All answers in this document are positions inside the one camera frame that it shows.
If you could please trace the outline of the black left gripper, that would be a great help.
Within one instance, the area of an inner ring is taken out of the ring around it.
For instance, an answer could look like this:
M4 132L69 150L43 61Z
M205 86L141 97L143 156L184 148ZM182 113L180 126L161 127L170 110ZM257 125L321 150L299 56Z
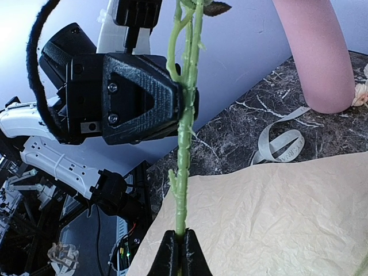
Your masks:
M183 88L170 78L165 57L103 57L77 23L46 42L39 65L58 90L59 102L52 110L66 136L63 144L100 136L101 120L106 143L134 144L179 121L183 113Z

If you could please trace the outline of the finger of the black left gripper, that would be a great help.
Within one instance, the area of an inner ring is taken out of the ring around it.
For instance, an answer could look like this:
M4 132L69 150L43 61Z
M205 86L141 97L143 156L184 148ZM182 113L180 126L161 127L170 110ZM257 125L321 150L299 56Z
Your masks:
M198 89L195 90L195 100L194 100L194 121L197 120L198 115L199 115L199 104L200 104L200 94ZM173 136L178 136L178 125L179 125L179 121L174 122L166 127L163 127L157 131L155 131L154 133L135 140L135 144L139 144L143 141L151 141L151 140L159 140L159 139L163 139L165 137L173 137Z

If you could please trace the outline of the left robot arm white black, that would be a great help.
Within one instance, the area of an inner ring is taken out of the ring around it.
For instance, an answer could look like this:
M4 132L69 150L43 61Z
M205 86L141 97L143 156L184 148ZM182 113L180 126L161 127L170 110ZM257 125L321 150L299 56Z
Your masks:
M32 30L26 67L34 103L12 98L1 111L1 148L8 169L24 166L53 177L78 201L128 221L145 216L123 177L73 161L49 142L81 145L101 137L108 145L137 144L178 135L184 86L171 80L165 57L151 55L145 28L104 25L98 44L72 23L38 50Z

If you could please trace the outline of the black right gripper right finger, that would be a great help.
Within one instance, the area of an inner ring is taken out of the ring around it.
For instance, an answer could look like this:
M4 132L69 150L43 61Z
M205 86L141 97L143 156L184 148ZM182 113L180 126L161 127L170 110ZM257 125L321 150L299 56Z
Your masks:
M179 245L180 272L183 276L212 276L194 230L187 228Z

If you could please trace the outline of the beige kraft wrapping paper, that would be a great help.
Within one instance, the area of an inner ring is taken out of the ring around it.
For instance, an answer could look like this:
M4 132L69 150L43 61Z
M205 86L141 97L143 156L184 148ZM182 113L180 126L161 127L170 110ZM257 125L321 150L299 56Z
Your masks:
M354 275L367 255L367 153L189 179L213 275Z

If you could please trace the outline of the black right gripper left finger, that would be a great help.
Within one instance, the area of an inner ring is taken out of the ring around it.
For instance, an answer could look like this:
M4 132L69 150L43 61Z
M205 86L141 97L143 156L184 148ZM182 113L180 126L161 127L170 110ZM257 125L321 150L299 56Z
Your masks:
M147 276L176 276L179 267L179 246L174 230L164 233Z

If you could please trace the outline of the beige ribbon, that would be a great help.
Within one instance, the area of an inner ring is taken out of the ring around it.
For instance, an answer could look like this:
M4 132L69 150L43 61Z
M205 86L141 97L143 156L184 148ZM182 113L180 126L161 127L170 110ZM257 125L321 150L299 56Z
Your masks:
M265 127L258 138L258 150L254 154L250 165L253 166L264 161L289 163L298 157L305 145L304 136L300 131L291 129L270 140L270 130L275 124L296 119L309 110L310 108L307 107L299 107Z

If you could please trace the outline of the white rose flower stem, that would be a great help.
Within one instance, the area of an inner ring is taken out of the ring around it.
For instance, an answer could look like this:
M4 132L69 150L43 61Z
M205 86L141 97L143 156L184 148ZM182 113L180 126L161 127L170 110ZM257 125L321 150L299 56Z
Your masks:
M190 148L195 114L195 96L197 88L198 61L200 49L204 49L201 40L204 16L219 16L232 8L221 1L176 1L174 26L168 43L167 63L171 79L183 87L184 107L178 123L177 172L168 171L171 191L175 197L176 237L181 241L186 231L187 183L190 168ZM175 67L175 47L180 32L186 29L183 69L179 74Z

